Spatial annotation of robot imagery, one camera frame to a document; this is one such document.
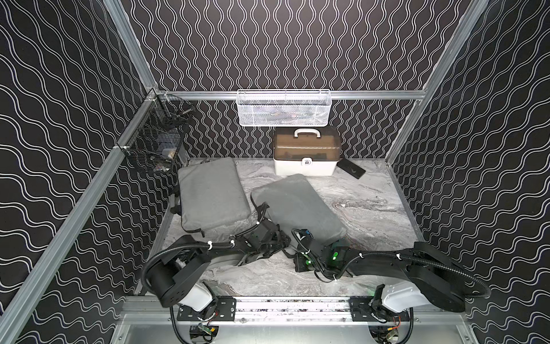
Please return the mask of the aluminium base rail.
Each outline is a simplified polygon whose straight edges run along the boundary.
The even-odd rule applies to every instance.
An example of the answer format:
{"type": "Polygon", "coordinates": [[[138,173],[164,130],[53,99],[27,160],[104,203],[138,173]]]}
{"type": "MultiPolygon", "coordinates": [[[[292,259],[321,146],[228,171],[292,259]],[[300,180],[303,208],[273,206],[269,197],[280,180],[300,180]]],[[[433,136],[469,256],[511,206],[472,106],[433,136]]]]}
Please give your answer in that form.
{"type": "MultiPolygon", "coordinates": [[[[382,323],[360,297],[220,297],[211,325],[372,325],[382,323]]],[[[169,310],[153,296],[130,297],[122,325],[169,325],[169,310]]]]}

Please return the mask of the white mesh wall basket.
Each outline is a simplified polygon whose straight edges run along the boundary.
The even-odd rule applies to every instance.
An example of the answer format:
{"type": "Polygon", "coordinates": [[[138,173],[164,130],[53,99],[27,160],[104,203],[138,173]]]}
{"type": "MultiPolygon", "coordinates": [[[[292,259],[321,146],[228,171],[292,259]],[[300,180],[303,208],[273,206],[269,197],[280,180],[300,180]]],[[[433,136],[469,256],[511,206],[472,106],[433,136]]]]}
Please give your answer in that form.
{"type": "Polygon", "coordinates": [[[330,90],[238,90],[236,107],[243,127],[323,127],[332,109],[330,90]]]}

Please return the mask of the black flat pouch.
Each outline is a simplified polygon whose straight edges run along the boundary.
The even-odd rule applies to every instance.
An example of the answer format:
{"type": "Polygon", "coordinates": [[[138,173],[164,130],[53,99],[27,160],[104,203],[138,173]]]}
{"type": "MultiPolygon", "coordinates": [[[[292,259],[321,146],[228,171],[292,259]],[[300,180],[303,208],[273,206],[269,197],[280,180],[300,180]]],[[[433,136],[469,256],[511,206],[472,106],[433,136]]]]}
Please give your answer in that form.
{"type": "Polygon", "coordinates": [[[366,173],[365,169],[345,158],[342,158],[337,162],[337,167],[355,179],[361,179],[366,173]]]}

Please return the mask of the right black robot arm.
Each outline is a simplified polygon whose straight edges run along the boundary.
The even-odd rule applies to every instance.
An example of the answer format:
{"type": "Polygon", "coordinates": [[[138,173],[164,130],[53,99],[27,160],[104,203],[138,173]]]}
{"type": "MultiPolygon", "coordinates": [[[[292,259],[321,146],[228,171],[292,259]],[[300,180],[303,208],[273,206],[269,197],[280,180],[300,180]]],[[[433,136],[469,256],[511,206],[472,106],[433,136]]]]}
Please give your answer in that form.
{"type": "Polygon", "coordinates": [[[292,229],[297,252],[322,281],[344,275],[395,279],[376,287],[370,309],[378,317],[433,305],[448,312],[464,312],[468,299],[489,298],[491,288],[453,259],[425,242],[396,251],[364,251],[336,244],[322,246],[307,229],[292,229]]]}

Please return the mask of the brown lid storage box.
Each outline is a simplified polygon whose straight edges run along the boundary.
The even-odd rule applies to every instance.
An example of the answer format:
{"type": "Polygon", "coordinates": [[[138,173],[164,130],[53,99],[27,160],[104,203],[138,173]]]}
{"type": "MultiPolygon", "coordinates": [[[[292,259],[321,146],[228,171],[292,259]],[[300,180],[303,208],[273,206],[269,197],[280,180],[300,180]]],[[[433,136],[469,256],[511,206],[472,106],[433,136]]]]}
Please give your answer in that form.
{"type": "Polygon", "coordinates": [[[278,176],[331,176],[340,160],[336,128],[279,127],[274,131],[274,170],[278,176]]]}

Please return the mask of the grey laptop bag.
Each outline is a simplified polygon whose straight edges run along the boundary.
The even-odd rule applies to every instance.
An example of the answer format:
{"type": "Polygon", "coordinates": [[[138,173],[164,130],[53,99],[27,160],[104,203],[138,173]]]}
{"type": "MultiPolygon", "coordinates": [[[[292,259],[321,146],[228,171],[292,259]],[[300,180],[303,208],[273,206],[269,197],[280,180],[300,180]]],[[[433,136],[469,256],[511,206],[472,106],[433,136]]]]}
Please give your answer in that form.
{"type": "Polygon", "coordinates": [[[247,219],[249,202],[232,158],[216,159],[178,170],[180,225],[202,233],[247,219]]]}
{"type": "Polygon", "coordinates": [[[289,237],[292,229],[307,229],[322,245],[342,239],[347,228],[302,174],[288,176],[252,191],[256,205],[269,208],[267,217],[289,237]]]}

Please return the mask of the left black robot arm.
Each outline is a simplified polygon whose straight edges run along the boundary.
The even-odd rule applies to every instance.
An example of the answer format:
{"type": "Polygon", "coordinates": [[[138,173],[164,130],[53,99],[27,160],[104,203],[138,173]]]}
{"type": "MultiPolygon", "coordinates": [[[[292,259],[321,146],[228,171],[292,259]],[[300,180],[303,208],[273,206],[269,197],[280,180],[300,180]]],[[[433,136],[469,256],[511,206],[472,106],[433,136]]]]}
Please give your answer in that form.
{"type": "Polygon", "coordinates": [[[279,225],[268,219],[227,242],[199,242],[187,234],[146,262],[141,284],[164,308],[178,305],[210,315],[218,301],[211,289],[199,283],[204,272],[269,259],[288,248],[290,242],[279,225]]]}

